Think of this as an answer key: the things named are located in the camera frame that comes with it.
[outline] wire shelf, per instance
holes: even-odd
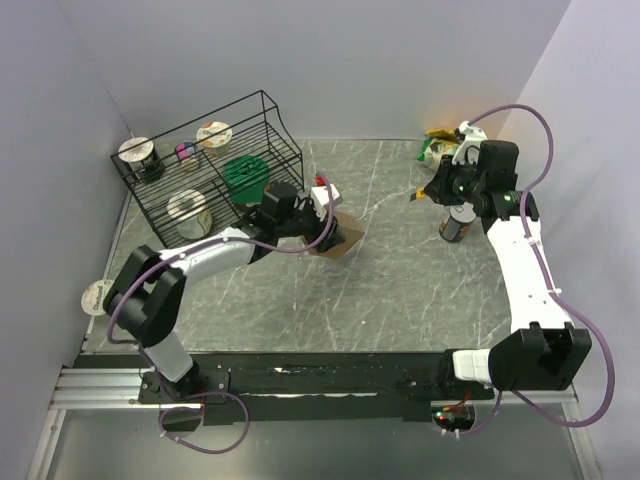
[[[225,122],[228,127],[217,129],[214,134],[197,141],[198,129],[211,122]],[[204,142],[218,139],[228,130],[231,140],[222,150],[207,148]],[[185,142],[193,144],[195,153],[181,159],[175,148]],[[255,194],[256,188],[262,188],[262,183],[285,181],[296,186],[299,192],[304,189],[302,151],[282,122],[278,105],[263,90],[134,143],[111,155],[111,160],[149,225],[167,248],[215,235],[235,223],[246,207],[236,200],[248,191]],[[125,162],[121,157],[129,151],[151,153],[143,162]],[[254,161],[258,162],[261,173],[252,176],[250,171],[243,171],[244,179],[231,189],[229,174],[237,171],[238,162],[243,168],[247,158],[258,159]],[[174,205],[172,198],[186,190],[200,194],[197,202],[181,205],[184,208],[177,217],[170,215],[169,204]],[[198,238],[185,237],[185,222],[193,222],[203,210],[212,220],[211,229],[207,233],[203,230]]]

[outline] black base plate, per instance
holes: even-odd
[[[251,419],[337,420],[402,418],[432,420],[434,400],[492,399],[492,389],[462,382],[451,375],[451,351],[401,353],[209,353],[195,354],[200,366],[199,389],[239,395]],[[76,368],[144,367],[133,355],[80,356]],[[139,401],[176,403],[167,397],[153,374],[146,374]],[[210,397],[205,424],[244,420],[234,401]]]

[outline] black wire rack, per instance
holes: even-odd
[[[213,121],[224,122],[228,128],[197,141],[198,129]],[[212,154],[211,149],[205,148],[203,142],[227,130],[232,131],[228,151]],[[194,144],[196,151],[189,159],[198,163],[195,170],[185,168],[175,151],[176,146],[184,142]],[[154,153],[144,164],[121,160],[124,152],[146,143],[151,143]],[[111,155],[111,160],[162,244],[175,248],[214,235],[242,217],[245,206],[234,203],[232,197],[237,198],[239,193],[252,188],[252,184],[236,184],[230,191],[224,172],[229,162],[246,156],[258,157],[263,162],[261,165],[268,166],[269,184],[286,181],[295,185],[299,192],[304,189],[302,151],[285,127],[278,105],[264,90],[120,150]],[[171,198],[185,190],[195,190],[204,196],[212,219],[210,231],[197,239],[185,238],[178,226],[184,218],[201,211],[201,205],[187,208],[185,215],[178,219],[168,212]]]

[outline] white lid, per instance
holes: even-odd
[[[139,143],[142,143],[142,145],[132,148],[129,151],[122,152],[123,150],[133,147],[134,145],[138,145]],[[151,155],[151,152],[153,152],[152,141],[150,141],[146,137],[135,137],[130,140],[127,140],[122,145],[120,145],[120,148],[118,149],[118,156],[120,157],[120,160],[122,160],[123,162],[127,162],[127,163],[141,162],[142,160],[147,158],[149,155]]]
[[[196,190],[184,190],[169,199],[167,212],[171,218],[187,220],[207,208],[207,199]]]
[[[454,205],[449,208],[449,215],[461,223],[471,223],[476,219],[476,214],[473,212],[473,205],[466,202],[462,205]]]
[[[104,315],[104,308],[102,308],[102,302],[113,285],[113,280],[107,278],[98,280],[97,282],[89,285],[82,294],[80,299],[80,305],[82,310],[87,315],[99,316]]]
[[[207,148],[215,148],[226,145],[227,143],[229,143],[229,140],[231,140],[231,129],[229,128],[229,130],[221,133],[220,135],[215,135],[215,133],[219,132],[220,130],[224,130],[227,127],[229,127],[229,125],[222,122],[205,123],[198,129],[196,140],[199,142],[203,138],[210,137],[202,142],[202,146]]]

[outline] white container lid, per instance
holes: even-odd
[[[123,150],[127,150],[127,148],[131,148],[134,145],[138,146],[132,148],[131,150],[123,152]],[[127,140],[122,145],[120,145],[120,148],[118,149],[118,156],[123,162],[136,163],[141,162],[149,157],[149,155],[151,155],[151,152],[153,152],[153,142],[149,141],[149,139],[146,137],[135,137]]]
[[[215,135],[215,134],[216,132],[219,132],[220,130],[224,130],[225,128],[228,128],[228,127],[229,125],[223,122],[205,123],[203,126],[201,126],[198,129],[198,133],[196,134],[196,140],[200,142],[202,139],[206,138],[206,140],[202,142],[202,146],[206,148],[222,147],[223,145],[226,145],[227,143],[229,143],[229,141],[231,140],[231,136],[232,136],[231,129],[229,128],[227,131],[219,135]]]
[[[176,193],[167,204],[171,218],[185,221],[203,212],[207,208],[207,199],[196,190],[184,190]]]
[[[449,209],[449,215],[460,223],[471,223],[476,219],[473,205],[465,202],[462,205],[455,205]]]

